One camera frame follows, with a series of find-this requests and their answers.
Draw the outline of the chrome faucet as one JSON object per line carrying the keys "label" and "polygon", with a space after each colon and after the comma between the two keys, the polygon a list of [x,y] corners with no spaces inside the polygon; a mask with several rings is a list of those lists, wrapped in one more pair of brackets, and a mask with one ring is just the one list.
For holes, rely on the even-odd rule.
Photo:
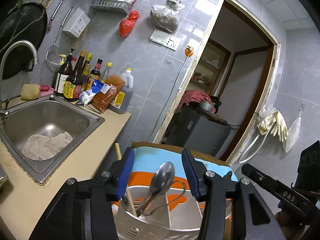
{"label": "chrome faucet", "polygon": [[[17,42],[14,42],[4,53],[2,60],[1,60],[1,82],[3,80],[3,71],[5,68],[5,63],[7,61],[8,56],[10,53],[15,50],[18,47],[25,47],[30,51],[30,54],[32,55],[32,58],[29,60],[29,67],[27,69],[28,72],[33,71],[33,67],[39,63],[39,56],[36,47],[34,44],[28,40],[19,40]],[[15,74],[20,72],[26,63],[26,59],[18,60],[18,56],[15,56],[15,59],[13,61],[10,61],[10,67],[15,69]],[[10,115],[10,112],[8,110],[10,100],[7,99],[3,101],[1,99],[1,125],[4,123],[5,119],[7,119]]]}

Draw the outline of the white wall socket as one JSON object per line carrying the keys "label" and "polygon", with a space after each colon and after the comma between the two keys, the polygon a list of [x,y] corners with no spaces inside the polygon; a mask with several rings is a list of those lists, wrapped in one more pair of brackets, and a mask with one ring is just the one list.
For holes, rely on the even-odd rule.
{"label": "white wall socket", "polygon": [[173,51],[176,51],[178,45],[180,44],[179,38],[158,29],[153,31],[149,40]]}

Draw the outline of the silver spoon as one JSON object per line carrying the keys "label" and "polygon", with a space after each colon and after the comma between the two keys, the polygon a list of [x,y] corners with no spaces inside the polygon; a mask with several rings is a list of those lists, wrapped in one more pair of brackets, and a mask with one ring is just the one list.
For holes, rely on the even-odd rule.
{"label": "silver spoon", "polygon": [[144,213],[144,210],[148,205],[158,196],[166,193],[175,178],[175,167],[172,162],[164,162],[159,169],[154,173],[151,183],[149,186],[149,191],[143,198],[142,203],[136,210],[136,215],[139,217]]}

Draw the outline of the red cloth on cabinet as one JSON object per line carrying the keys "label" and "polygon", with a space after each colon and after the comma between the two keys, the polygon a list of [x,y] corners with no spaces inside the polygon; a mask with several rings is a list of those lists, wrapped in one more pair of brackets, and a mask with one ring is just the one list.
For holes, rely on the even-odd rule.
{"label": "red cloth on cabinet", "polygon": [[183,105],[188,106],[190,102],[200,103],[201,100],[206,101],[208,103],[212,102],[209,95],[207,95],[206,93],[200,90],[197,90],[197,89],[186,90],[181,97],[181,100],[178,104],[178,107],[176,108],[176,111],[180,111]]}

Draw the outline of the metal pot on cabinet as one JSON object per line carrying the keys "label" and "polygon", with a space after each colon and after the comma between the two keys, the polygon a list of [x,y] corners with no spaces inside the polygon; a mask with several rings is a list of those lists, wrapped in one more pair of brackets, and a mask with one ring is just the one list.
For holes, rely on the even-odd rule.
{"label": "metal pot on cabinet", "polygon": [[200,107],[200,109],[207,111],[209,113],[215,111],[214,105],[212,103],[207,102],[207,101],[201,100],[199,103],[199,107]]}

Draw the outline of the white box on wall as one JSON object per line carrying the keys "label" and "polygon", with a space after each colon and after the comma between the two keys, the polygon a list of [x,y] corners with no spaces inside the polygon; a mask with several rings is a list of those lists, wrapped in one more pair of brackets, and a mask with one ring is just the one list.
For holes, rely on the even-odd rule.
{"label": "white box on wall", "polygon": [[90,21],[91,19],[86,12],[81,7],[78,7],[62,31],[69,36],[79,38]]}

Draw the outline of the dark soy sauce bottle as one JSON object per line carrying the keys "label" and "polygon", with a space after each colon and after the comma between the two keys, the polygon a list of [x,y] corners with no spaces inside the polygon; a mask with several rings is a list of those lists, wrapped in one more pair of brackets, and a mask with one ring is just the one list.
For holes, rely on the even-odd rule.
{"label": "dark soy sauce bottle", "polygon": [[80,52],[78,61],[75,65],[75,68],[72,74],[66,79],[64,90],[63,90],[63,96],[69,101],[75,101],[75,100],[78,100],[79,98],[80,90],[82,86],[81,70],[82,70],[82,66],[83,66],[86,54],[87,54],[87,51],[85,50],[82,50]]}

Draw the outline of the stainless steel sink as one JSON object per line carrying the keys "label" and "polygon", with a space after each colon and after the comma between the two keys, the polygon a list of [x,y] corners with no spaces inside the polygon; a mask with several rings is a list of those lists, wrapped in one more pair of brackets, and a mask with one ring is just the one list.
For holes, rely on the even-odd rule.
{"label": "stainless steel sink", "polygon": [[[9,108],[9,116],[1,121],[1,140],[17,163],[38,184],[45,184],[62,162],[105,119],[55,95],[20,103]],[[33,160],[22,153],[32,135],[52,138],[68,132],[73,140],[47,160]]]}

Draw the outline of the grey wall rack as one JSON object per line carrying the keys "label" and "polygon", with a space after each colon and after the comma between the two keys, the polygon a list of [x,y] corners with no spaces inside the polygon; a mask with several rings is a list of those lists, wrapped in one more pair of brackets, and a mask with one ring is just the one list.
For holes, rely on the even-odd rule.
{"label": "grey wall rack", "polygon": [[127,15],[133,8],[135,1],[132,3],[117,0],[93,0],[91,8],[104,11],[114,12],[116,14]]}

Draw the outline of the cream rubber gloves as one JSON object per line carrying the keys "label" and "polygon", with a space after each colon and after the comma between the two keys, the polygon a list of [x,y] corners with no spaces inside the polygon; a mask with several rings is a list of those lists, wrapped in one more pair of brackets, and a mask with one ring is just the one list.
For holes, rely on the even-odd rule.
{"label": "cream rubber gloves", "polygon": [[278,110],[275,110],[262,118],[261,122],[257,125],[257,128],[261,135],[266,135],[267,133],[270,133],[274,137],[277,135],[281,142],[284,142],[287,139],[287,125],[283,115]]}

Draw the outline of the orange wall hook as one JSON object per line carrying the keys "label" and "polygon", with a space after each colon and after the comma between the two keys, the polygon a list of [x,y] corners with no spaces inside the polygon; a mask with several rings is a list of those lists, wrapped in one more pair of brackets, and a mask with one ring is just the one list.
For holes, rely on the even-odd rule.
{"label": "orange wall hook", "polygon": [[187,45],[184,51],[186,57],[192,57],[193,53],[194,53],[194,48],[191,45]]}

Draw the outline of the white utensil holder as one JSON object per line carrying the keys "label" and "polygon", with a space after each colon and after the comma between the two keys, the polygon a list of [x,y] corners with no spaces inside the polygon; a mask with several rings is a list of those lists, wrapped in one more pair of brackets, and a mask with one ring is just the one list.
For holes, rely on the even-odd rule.
{"label": "white utensil holder", "polygon": [[129,204],[120,201],[115,218],[119,239],[197,239],[204,202],[197,202],[189,190],[171,188],[146,208],[149,216],[132,214]]}

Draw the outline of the orange spice packet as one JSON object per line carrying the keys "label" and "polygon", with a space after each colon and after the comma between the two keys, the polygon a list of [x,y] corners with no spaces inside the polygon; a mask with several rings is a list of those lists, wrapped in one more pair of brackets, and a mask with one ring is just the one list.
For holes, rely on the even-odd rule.
{"label": "orange spice packet", "polygon": [[116,97],[124,87],[125,81],[117,75],[109,76],[101,91],[93,98],[92,105],[99,112],[104,113],[111,101]]}

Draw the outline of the white rag in sink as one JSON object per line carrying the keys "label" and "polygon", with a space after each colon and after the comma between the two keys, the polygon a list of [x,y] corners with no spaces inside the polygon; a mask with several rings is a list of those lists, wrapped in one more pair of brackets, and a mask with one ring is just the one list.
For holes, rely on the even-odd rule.
{"label": "white rag in sink", "polygon": [[31,135],[21,153],[31,160],[47,160],[56,156],[72,140],[73,137],[68,132],[52,138],[40,134]]}

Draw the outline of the yellow sponge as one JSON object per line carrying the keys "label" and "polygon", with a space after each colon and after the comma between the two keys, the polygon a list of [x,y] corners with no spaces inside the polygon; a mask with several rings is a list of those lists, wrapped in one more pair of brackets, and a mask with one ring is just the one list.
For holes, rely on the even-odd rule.
{"label": "yellow sponge", "polygon": [[38,84],[24,84],[21,90],[22,100],[34,100],[40,97],[41,86]]}

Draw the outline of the black wok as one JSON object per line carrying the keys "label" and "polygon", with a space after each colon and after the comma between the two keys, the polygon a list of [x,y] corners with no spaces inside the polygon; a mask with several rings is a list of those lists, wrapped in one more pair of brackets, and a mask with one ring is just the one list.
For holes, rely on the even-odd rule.
{"label": "black wok", "polygon": [[[1,23],[1,57],[15,42],[27,40],[39,49],[46,34],[48,16],[43,5],[24,3],[13,9]],[[25,46],[14,48],[8,55],[3,79],[9,79],[21,71],[31,72],[35,66],[31,50]]]}

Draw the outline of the wooden chopstick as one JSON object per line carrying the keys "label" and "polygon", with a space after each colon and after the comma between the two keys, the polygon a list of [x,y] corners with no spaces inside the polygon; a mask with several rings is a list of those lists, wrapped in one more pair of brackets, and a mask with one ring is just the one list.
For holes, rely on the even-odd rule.
{"label": "wooden chopstick", "polygon": [[126,183],[127,203],[129,204],[132,214],[137,217],[131,192],[128,186],[130,174],[135,161],[135,154],[134,154],[134,151],[130,148],[128,152],[125,152],[124,155],[121,155],[120,145],[117,142],[115,143],[115,148],[116,148],[116,154],[117,154],[118,160],[121,160],[123,157],[125,157],[124,168],[120,176],[120,185],[121,187],[124,187],[124,183]]}

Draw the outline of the striped blue orange brown cloth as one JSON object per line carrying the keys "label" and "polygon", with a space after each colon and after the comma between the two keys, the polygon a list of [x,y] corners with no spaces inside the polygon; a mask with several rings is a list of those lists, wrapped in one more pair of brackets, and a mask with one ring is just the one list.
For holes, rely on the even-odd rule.
{"label": "striped blue orange brown cloth", "polygon": [[[138,208],[143,198],[149,191],[149,186],[154,173],[166,161],[173,163],[175,167],[174,184],[170,187],[190,191],[185,172],[183,170],[181,154],[168,150],[167,145],[158,145],[157,147],[139,146],[134,149],[135,162],[132,173],[129,178],[129,189],[135,205]],[[153,209],[146,216],[153,214],[157,208]]]}

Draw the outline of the large oil jug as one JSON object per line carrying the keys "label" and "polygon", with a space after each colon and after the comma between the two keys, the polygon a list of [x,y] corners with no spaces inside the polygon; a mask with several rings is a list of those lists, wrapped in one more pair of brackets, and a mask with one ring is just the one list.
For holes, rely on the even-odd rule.
{"label": "large oil jug", "polygon": [[134,78],[132,69],[126,68],[125,72],[120,75],[120,78],[125,82],[125,85],[111,101],[108,108],[118,114],[124,114],[127,111],[133,94]]}

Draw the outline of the white mesh strainer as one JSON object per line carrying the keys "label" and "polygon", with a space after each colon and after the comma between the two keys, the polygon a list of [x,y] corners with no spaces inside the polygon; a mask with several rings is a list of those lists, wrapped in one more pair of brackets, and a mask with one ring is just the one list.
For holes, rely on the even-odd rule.
{"label": "white mesh strainer", "polygon": [[302,107],[299,109],[298,118],[292,123],[291,127],[288,130],[287,139],[283,142],[283,149],[286,153],[290,152],[297,139],[299,137],[300,132],[300,124],[301,124],[301,112]]}

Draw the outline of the red plastic bag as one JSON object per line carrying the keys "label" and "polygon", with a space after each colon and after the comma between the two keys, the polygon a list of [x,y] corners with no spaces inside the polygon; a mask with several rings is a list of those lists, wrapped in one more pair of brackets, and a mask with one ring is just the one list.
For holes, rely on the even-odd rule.
{"label": "red plastic bag", "polygon": [[119,24],[120,37],[127,37],[134,29],[135,23],[139,18],[140,14],[137,10],[131,11],[127,18],[123,19]]}

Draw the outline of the grey cabinet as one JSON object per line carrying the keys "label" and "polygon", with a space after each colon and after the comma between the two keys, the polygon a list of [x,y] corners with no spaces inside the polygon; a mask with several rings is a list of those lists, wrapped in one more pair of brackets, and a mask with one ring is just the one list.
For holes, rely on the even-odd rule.
{"label": "grey cabinet", "polygon": [[200,109],[183,106],[164,143],[215,156],[230,130],[226,122],[216,120]]}

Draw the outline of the clear bag of dried goods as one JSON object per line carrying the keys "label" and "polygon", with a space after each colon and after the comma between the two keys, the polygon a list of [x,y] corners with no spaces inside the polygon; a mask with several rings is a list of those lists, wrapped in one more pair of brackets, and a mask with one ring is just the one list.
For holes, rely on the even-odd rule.
{"label": "clear bag of dried goods", "polygon": [[152,5],[150,17],[155,26],[173,34],[178,29],[179,11],[184,8],[183,0],[167,0],[165,5]]}

